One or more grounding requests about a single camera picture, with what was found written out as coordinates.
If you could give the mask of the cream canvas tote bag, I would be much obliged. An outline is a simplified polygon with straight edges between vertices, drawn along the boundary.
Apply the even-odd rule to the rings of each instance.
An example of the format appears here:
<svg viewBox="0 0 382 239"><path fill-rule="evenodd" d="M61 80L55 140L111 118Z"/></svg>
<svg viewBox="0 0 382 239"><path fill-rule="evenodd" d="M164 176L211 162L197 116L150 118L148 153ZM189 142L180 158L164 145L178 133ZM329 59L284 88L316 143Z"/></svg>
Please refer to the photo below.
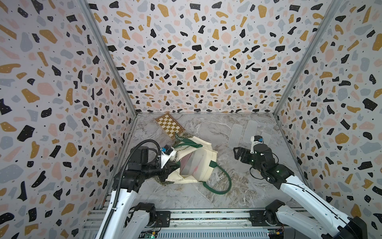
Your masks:
<svg viewBox="0 0 382 239"><path fill-rule="evenodd" d="M175 169L164 179L158 179L161 184L188 184L202 183L210 192L217 195L227 194L232 187L232 179L229 174L217 164L217 151L212 144L189 133L175 134L173 145L165 145L160 149L160 166L175 164ZM213 171L219 169L228 180L225 189L214 189L207 184Z"/></svg>

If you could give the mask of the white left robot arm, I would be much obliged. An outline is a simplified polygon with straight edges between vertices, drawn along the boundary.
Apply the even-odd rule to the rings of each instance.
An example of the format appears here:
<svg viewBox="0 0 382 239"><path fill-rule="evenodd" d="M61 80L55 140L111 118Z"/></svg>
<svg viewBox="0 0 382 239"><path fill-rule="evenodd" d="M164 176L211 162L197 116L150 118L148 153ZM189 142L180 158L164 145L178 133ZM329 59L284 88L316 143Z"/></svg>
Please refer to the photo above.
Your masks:
<svg viewBox="0 0 382 239"><path fill-rule="evenodd" d="M179 168L179 164L168 162L162 169L154 165L143 165L140 170L121 170L120 175L114 179L110 204L96 237L137 239L145 228L157 227L155 205L138 203L133 206L133 203L145 180L153 177L166 180Z"/></svg>

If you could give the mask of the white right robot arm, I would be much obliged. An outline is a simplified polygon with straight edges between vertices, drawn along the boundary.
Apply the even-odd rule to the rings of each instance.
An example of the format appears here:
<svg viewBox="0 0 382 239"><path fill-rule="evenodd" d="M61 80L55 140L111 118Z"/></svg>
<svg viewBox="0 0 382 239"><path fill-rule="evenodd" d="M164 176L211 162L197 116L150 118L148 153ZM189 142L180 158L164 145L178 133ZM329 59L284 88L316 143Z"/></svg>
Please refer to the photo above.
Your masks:
<svg viewBox="0 0 382 239"><path fill-rule="evenodd" d="M236 147L234 158L260 172L263 179L297 201L307 217L280 200L270 203L264 212L269 225L288 225L311 239L366 239L367 224L358 216L350 217L319 197L292 170L275 160L275 154L262 142L251 149Z"/></svg>

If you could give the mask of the pink translucent case in bag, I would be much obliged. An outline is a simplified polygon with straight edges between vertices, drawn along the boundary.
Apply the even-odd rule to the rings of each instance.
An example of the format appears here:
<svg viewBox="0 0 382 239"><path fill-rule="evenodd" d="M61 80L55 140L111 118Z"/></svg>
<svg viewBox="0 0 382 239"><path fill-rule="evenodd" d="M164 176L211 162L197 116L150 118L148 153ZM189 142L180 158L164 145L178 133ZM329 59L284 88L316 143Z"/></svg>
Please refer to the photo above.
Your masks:
<svg viewBox="0 0 382 239"><path fill-rule="evenodd" d="M184 177L193 176L197 180L203 178L208 170L210 153L205 149L197 149L180 160L180 174Z"/></svg>

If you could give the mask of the wooden chess board box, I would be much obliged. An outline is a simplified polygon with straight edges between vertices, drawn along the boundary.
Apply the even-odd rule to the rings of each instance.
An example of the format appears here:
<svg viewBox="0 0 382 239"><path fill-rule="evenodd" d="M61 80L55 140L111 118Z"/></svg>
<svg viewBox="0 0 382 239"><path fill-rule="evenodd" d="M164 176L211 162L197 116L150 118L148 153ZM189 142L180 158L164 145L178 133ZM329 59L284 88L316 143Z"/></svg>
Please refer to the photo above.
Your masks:
<svg viewBox="0 0 382 239"><path fill-rule="evenodd" d="M159 116L155 119L155 121L171 139L175 139L176 134L181 134L185 131L185 129L170 115L169 112Z"/></svg>

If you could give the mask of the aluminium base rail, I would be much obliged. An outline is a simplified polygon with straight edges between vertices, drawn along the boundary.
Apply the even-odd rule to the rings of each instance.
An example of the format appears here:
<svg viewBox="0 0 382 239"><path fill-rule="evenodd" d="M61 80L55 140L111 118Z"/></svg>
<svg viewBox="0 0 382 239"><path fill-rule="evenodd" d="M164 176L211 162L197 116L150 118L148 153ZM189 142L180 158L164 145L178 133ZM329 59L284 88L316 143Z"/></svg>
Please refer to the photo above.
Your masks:
<svg viewBox="0 0 382 239"><path fill-rule="evenodd" d="M302 208L130 209L125 216L94 210L83 239L330 239L325 227Z"/></svg>

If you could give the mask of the aluminium corner post left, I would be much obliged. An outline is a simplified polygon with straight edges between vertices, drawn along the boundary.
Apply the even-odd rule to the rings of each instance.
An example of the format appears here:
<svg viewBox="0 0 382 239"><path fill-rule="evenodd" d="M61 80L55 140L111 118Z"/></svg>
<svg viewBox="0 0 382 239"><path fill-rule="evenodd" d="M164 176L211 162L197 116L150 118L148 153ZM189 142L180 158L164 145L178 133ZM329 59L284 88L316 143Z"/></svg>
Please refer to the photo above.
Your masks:
<svg viewBox="0 0 382 239"><path fill-rule="evenodd" d="M86 22L89 25L89 29L92 31L94 38L99 46L99 49L104 56L105 62L107 63L108 67L110 68L110 71L116 81L116 84L119 88L119 91L121 95L124 98L124 101L126 103L126 107L128 109L128 112L131 113L131 115L135 118L137 117L137 112L133 106L133 103L130 100L130 97L128 95L128 92L125 88L125 85L121 79L121 76L118 73L118 70L116 68L116 65L109 53L107 44L104 42L102 38L101 31L96 23L95 18L93 17L93 14L91 12L91 9L89 7L88 1L85 0L78 0L79 8L81 9L82 13L84 14L84 18Z"/></svg>

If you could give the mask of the aluminium corner post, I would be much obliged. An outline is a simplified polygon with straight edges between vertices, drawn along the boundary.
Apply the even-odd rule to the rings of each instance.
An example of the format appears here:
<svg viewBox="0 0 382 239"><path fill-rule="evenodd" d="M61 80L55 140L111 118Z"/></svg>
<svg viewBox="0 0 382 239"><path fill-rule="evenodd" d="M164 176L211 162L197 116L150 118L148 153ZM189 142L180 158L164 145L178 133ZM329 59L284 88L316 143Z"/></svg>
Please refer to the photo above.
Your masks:
<svg viewBox="0 0 382 239"><path fill-rule="evenodd" d="M340 0L331 1L330 5L329 5L329 7L325 13L325 16L324 16L323 20L321 21L320 26L317 29L316 34L313 36L312 41L308 45L308 48L306 49L305 54L303 55L300 63L297 65L297 68L296 68L294 74L292 75L290 82L285 87L285 91L282 94L282 97L279 100L279 102L278 102L278 104L277 104L277 106L273 112L273 116L275 118L277 118L278 113L280 113L280 111L282 110L283 104L286 102L289 93L292 91L293 86L298 81L298 79L299 79L302 71L304 70L306 64L308 63L309 59L315 53L315 49L318 46L320 39L322 38L323 34L327 30L330 22L334 18L334 15L336 14L338 9L340 8L340 5L341 5Z"/></svg>
<svg viewBox="0 0 382 239"><path fill-rule="evenodd" d="M84 14L84 18L86 22L89 25L89 29L92 31L94 38L99 46L99 49L104 56L105 62L107 63L108 67L110 68L110 71L116 81L116 84L119 88L119 91L121 95L124 98L124 101L126 103L126 107L128 109L128 112L131 113L131 115L135 118L137 117L137 112L133 106L133 103L130 100L130 97L128 95L128 92L125 88L125 85L121 79L121 76L118 73L118 70L116 68L116 65L109 53L107 44L104 42L102 38L101 31L96 23L95 18L93 17L93 14L91 12L91 9L89 7L88 1L85 0L78 0L79 8L81 9L82 13Z"/></svg>

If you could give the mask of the aluminium corner post right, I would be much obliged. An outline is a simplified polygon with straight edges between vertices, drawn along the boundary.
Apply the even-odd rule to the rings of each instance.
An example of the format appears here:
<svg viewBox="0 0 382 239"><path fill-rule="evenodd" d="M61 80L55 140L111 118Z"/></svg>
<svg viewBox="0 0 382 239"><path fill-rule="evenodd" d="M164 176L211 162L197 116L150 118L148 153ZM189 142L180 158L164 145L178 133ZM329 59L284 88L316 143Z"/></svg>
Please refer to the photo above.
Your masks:
<svg viewBox="0 0 382 239"><path fill-rule="evenodd" d="M324 16L323 20L321 21L320 26L317 29L316 34L313 36L312 41L308 45L308 48L306 49L305 54L303 55L300 63L297 65L297 68L296 68L294 74L292 75L290 82L285 87L285 91L282 94L282 97L279 100L279 102L278 102L278 104L277 104L277 106L273 112L273 116L275 118L277 118L278 113L280 113L280 111L282 110L283 104L286 102L289 93L292 91L293 86L298 81L298 79L299 79L302 71L304 70L306 64L308 63L309 59L315 53L315 49L318 46L320 39L322 38L323 34L327 30L330 22L334 18L334 15L336 14L338 9L340 8L340 5L341 5L340 0L331 1L330 5L329 5L329 7L325 13L325 16Z"/></svg>

